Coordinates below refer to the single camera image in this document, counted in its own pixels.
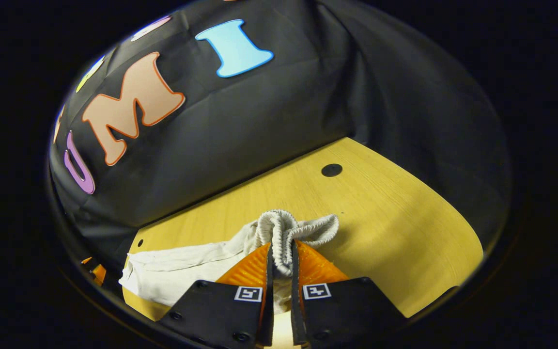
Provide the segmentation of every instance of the white cloth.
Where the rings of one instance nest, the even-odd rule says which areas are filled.
[[[285,210],[270,210],[244,225],[230,241],[128,254],[119,282],[141,298],[171,306],[196,280],[217,280],[247,254],[272,241],[276,267],[273,301],[275,314],[280,314],[289,310],[292,240],[317,248],[338,229],[339,219],[334,214],[297,222]]]

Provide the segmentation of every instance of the black fabric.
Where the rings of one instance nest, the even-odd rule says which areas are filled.
[[[172,15],[140,40],[122,40],[79,93],[71,89],[49,154],[66,215],[112,260],[124,263],[138,228],[346,136],[441,194],[484,247],[492,241],[509,205],[503,132],[476,82],[427,38],[345,0],[198,1]],[[275,57],[220,78],[214,49],[194,37],[236,18]],[[119,97],[126,69],[153,51],[186,102],[140,126],[137,139],[120,135],[126,154],[107,166],[82,113],[98,93]],[[64,167],[69,130],[95,179],[92,195]]]

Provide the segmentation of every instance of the letter m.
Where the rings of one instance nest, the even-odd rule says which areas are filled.
[[[108,166],[115,165],[126,152],[126,142],[115,139],[111,129],[133,139],[139,136],[137,104],[143,113],[142,124],[153,126],[184,103],[184,95],[171,91],[159,73],[158,57],[158,52],[150,53],[126,70],[120,99],[96,95],[83,113],[83,121],[89,122],[105,151]]]

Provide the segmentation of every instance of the table surface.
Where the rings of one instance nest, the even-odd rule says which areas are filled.
[[[322,175],[332,163],[341,173]],[[475,232],[443,197],[349,138],[142,228],[130,253],[230,240],[275,208],[297,221],[336,214],[337,236],[318,251],[350,278],[369,276],[406,317],[460,285],[483,259]],[[123,292],[128,305],[152,320],[170,308]],[[272,347],[292,347],[289,312],[275,318]]]

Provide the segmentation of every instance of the blue letter i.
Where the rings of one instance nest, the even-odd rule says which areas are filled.
[[[243,23],[241,19],[230,20],[195,36],[197,40],[208,40],[219,55],[219,77],[234,77],[273,59],[271,51],[259,49],[251,42],[241,29]]]

